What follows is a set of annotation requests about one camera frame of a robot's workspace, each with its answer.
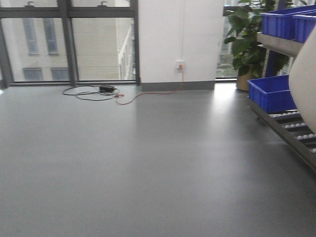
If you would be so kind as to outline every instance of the wall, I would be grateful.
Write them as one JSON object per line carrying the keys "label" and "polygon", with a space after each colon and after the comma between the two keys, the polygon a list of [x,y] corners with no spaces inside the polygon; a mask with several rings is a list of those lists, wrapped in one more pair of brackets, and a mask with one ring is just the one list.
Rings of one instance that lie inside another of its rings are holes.
{"label": "wall", "polygon": [[214,81],[223,4],[222,0],[139,0],[142,83],[181,81],[175,62],[182,54],[183,14],[185,81]]}

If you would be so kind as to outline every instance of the electrical socket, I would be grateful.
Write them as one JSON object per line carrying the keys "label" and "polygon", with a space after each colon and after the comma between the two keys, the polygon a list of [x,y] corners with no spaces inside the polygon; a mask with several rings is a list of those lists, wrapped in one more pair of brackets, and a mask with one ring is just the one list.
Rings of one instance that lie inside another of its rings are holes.
{"label": "electrical socket", "polygon": [[182,65],[182,69],[184,69],[185,68],[185,65],[184,65],[184,60],[177,60],[176,61],[176,69],[181,69],[180,68],[180,65]]}

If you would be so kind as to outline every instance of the shelf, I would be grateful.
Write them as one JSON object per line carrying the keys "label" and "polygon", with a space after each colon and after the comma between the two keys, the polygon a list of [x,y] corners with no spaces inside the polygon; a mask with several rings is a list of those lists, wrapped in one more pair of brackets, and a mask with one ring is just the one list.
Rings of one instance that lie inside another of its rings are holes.
{"label": "shelf", "polygon": [[303,46],[303,43],[300,42],[269,36],[263,33],[257,33],[257,41],[266,49],[290,57],[296,57]]}
{"label": "shelf", "polygon": [[289,127],[290,124],[304,123],[300,114],[292,114],[289,112],[280,112],[284,115],[273,117],[262,110],[255,102],[248,99],[248,104],[251,110],[270,126],[314,171],[316,171],[316,154],[312,152],[316,148],[316,138],[308,136],[313,132],[306,126]]}

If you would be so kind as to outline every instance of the blue plastic bin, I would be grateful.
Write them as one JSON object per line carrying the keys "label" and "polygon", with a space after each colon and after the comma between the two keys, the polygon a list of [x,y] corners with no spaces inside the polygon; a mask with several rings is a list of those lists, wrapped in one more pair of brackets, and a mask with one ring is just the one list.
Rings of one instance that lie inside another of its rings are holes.
{"label": "blue plastic bin", "polygon": [[288,75],[252,79],[249,83],[249,98],[265,112],[275,113],[296,109],[288,85]]}
{"label": "blue plastic bin", "polygon": [[295,40],[301,43],[305,43],[308,36],[316,25],[316,11],[306,13],[304,15],[295,15]]}
{"label": "blue plastic bin", "polygon": [[316,10],[316,5],[288,8],[261,13],[262,33],[287,40],[295,38],[294,15],[302,15]]}

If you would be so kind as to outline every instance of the building window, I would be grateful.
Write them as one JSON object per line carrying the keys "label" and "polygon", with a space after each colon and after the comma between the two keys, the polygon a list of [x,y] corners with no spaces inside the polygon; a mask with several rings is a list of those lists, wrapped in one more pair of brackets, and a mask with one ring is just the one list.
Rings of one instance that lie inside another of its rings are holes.
{"label": "building window", "polygon": [[49,54],[58,54],[53,18],[43,18],[47,48]]}
{"label": "building window", "polygon": [[26,81],[43,81],[41,68],[23,68]]}
{"label": "building window", "polygon": [[38,54],[39,49],[36,41],[33,18],[23,18],[23,25],[29,54]]}
{"label": "building window", "polygon": [[51,68],[53,80],[69,80],[68,68]]}

